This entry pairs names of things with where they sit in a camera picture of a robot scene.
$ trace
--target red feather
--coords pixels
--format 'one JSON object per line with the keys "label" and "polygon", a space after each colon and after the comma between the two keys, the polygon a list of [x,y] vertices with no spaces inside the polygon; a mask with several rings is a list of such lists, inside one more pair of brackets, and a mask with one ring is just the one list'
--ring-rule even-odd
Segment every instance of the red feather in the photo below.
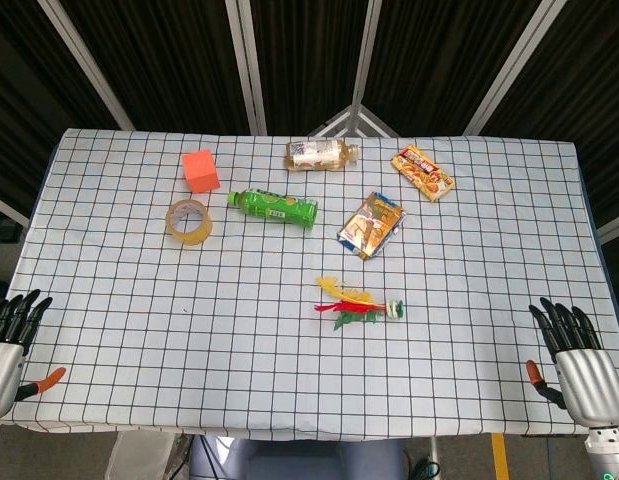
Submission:
{"label": "red feather", "polygon": [[345,300],[341,300],[337,303],[332,303],[331,305],[316,305],[314,306],[314,308],[319,312],[334,310],[336,312],[349,313],[367,313],[370,311],[378,312],[385,309],[384,305],[365,305],[362,303],[347,302]]}

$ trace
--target metal beam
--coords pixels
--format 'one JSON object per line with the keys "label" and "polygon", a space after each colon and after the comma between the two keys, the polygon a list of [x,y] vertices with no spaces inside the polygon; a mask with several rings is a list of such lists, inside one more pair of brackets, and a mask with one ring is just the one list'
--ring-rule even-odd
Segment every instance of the metal beam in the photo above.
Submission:
{"label": "metal beam", "polygon": [[87,45],[73,25],[67,12],[60,4],[59,0],[38,0],[38,4],[45,12],[49,21],[54,26],[62,41],[76,59],[78,65],[87,76],[87,79],[100,96],[103,103],[111,113],[111,116],[118,123],[122,130],[135,130],[133,123],[129,119],[127,112],[118,101],[118,97],[113,92],[109,82],[102,74],[96,60],[91,55]]}
{"label": "metal beam", "polygon": [[542,0],[540,2],[487,94],[471,117],[464,135],[480,134],[566,3],[567,0]]}
{"label": "metal beam", "polygon": [[338,133],[336,133],[334,137],[336,138],[344,137],[348,132],[349,132],[349,129],[345,127],[342,130],[340,130]]}
{"label": "metal beam", "polygon": [[25,228],[29,226],[29,219],[27,217],[25,217],[22,213],[18,212],[15,208],[7,205],[2,200],[0,200],[0,212]]}
{"label": "metal beam", "polygon": [[312,130],[308,136],[309,137],[324,137],[328,132],[330,132],[331,130],[336,128],[338,125],[340,125],[342,122],[344,122],[347,118],[349,118],[349,115],[351,115],[351,109],[350,107],[347,107],[344,110],[336,113],[333,117],[331,117],[329,120],[321,124],[318,128],[315,128],[314,130]]}
{"label": "metal beam", "polygon": [[369,66],[371,65],[371,56],[373,55],[373,44],[376,41],[381,8],[382,0],[369,0],[367,4],[367,16],[362,32],[356,82],[354,83],[353,99],[351,101],[351,116],[349,117],[349,131],[351,133],[355,132],[358,127],[358,114],[360,113],[360,105],[365,95],[365,87],[367,86],[367,77],[369,75]]}
{"label": "metal beam", "polygon": [[374,115],[371,110],[369,110],[364,105],[360,105],[360,110],[358,111],[358,119],[361,122],[366,123],[372,129],[380,134],[380,136],[385,138],[396,138],[399,137],[393,129],[389,127],[385,122],[380,120],[376,115]]}
{"label": "metal beam", "polygon": [[258,69],[258,51],[249,0],[225,0],[229,28],[236,55],[242,96],[252,135],[267,135],[262,86]]}
{"label": "metal beam", "polygon": [[598,238],[600,238],[600,243],[605,244],[610,242],[614,238],[619,237],[619,217],[614,218],[609,223],[605,223],[602,227],[598,229]]}

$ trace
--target packing tape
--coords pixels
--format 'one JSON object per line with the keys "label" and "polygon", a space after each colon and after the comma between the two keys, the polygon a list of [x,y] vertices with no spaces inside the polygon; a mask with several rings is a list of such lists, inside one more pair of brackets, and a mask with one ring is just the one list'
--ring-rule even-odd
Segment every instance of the packing tape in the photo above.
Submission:
{"label": "packing tape", "polygon": [[[174,226],[182,218],[190,213],[200,213],[202,215],[202,221],[200,226],[191,232],[181,232],[176,230]],[[165,216],[165,223],[167,225],[167,232],[173,235],[176,239],[180,240],[185,245],[197,245],[204,242],[211,233],[211,217],[207,212],[205,206],[197,200],[180,200],[169,207],[169,211]]]}

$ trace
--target robotic hand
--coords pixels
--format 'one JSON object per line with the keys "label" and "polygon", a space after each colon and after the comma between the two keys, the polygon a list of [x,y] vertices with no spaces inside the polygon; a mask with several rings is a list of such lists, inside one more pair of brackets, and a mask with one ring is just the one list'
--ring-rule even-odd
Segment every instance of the robotic hand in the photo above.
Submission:
{"label": "robotic hand", "polygon": [[40,290],[34,290],[24,298],[18,295],[9,302],[0,303],[0,418],[14,402],[48,390],[65,374],[61,367],[44,380],[18,386],[24,357],[29,353],[38,324],[52,300],[45,298],[31,310],[39,296]]}
{"label": "robotic hand", "polygon": [[547,386],[533,360],[527,361],[529,380],[540,395],[589,428],[585,446],[596,478],[619,480],[618,373],[582,310],[569,311],[546,298],[540,303],[549,319],[533,305],[529,310],[556,365],[562,393]]}

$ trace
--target snack bag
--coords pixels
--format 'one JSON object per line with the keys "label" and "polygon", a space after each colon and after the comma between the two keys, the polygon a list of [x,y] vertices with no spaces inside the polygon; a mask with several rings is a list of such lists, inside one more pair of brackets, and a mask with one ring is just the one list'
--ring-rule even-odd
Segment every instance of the snack bag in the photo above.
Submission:
{"label": "snack bag", "polygon": [[367,260],[380,253],[405,215],[405,211],[387,197],[373,192],[340,230],[338,241]]}
{"label": "snack bag", "polygon": [[393,157],[391,164],[432,202],[456,186],[454,179],[415,145]]}

